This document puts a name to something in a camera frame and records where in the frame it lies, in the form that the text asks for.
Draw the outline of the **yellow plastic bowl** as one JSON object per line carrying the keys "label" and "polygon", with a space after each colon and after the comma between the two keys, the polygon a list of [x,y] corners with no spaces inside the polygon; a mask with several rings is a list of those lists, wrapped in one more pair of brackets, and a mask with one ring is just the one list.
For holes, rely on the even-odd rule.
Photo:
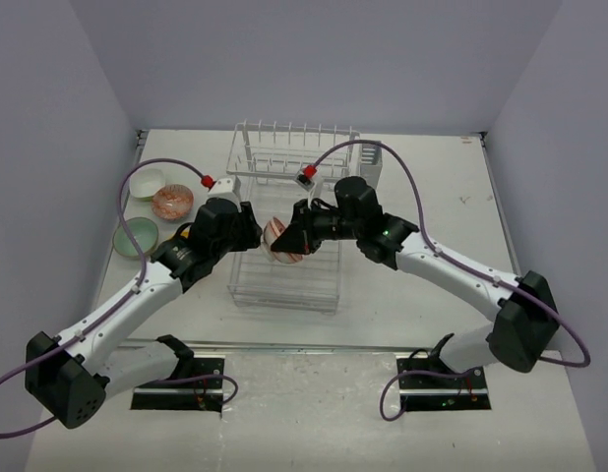
{"label": "yellow plastic bowl", "polygon": [[180,226],[176,230],[176,232],[174,234],[174,237],[176,239],[187,240],[188,237],[189,237],[189,235],[190,235],[190,226],[191,226],[190,223],[187,223],[187,224],[184,224],[184,225]]}

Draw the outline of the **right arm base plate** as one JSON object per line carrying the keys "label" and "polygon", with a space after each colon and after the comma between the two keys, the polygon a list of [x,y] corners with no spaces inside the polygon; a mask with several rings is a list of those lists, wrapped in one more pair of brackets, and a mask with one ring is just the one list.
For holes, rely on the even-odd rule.
{"label": "right arm base plate", "polygon": [[398,380],[405,412],[490,410],[491,401],[483,368],[459,379],[412,375]]}

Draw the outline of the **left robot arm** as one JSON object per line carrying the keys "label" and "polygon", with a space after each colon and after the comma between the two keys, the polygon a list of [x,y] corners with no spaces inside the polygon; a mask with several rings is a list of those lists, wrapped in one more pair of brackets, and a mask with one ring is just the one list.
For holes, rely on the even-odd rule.
{"label": "left robot arm", "polygon": [[203,383],[191,349],[172,335],[144,348],[117,347],[149,317],[210,275],[227,254],[259,247],[262,229],[248,202],[210,198],[187,236],[163,242],[140,272],[96,311],[55,336],[36,334],[27,344],[25,388],[67,429],[81,427],[103,402],[143,384]]}

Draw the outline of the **blue zigzag patterned bowl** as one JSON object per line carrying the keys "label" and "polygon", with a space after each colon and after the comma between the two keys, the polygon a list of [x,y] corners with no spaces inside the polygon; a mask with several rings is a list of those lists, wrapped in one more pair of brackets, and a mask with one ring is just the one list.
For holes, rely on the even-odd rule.
{"label": "blue zigzag patterned bowl", "polygon": [[180,184],[166,185],[152,197],[152,213],[165,221],[177,221],[185,218],[194,204],[194,194]]}

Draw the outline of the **mint green bowl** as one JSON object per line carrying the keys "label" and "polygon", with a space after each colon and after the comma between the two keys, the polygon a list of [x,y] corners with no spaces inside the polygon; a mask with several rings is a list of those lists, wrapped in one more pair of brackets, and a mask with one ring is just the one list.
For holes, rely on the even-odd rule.
{"label": "mint green bowl", "polygon": [[[159,231],[155,222],[146,217],[134,217],[126,221],[126,226],[144,255],[150,255],[155,250],[159,240]],[[112,247],[123,258],[131,260],[139,258],[130,236],[122,225],[119,225],[114,232]]]}

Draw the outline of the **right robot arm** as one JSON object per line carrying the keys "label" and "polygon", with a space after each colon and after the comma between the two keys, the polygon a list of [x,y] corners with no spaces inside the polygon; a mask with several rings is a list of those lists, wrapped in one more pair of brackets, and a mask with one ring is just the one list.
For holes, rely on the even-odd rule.
{"label": "right robot arm", "polygon": [[428,374],[437,385],[449,386],[463,372],[494,363],[519,373],[532,370],[559,327],[546,312],[555,303],[542,275],[519,277],[429,242],[415,224],[383,211],[375,189],[361,177],[337,181],[334,196],[334,205],[296,202],[271,250],[308,256],[327,240],[353,240],[371,262],[429,281],[481,313],[488,325],[448,334],[431,350]]}

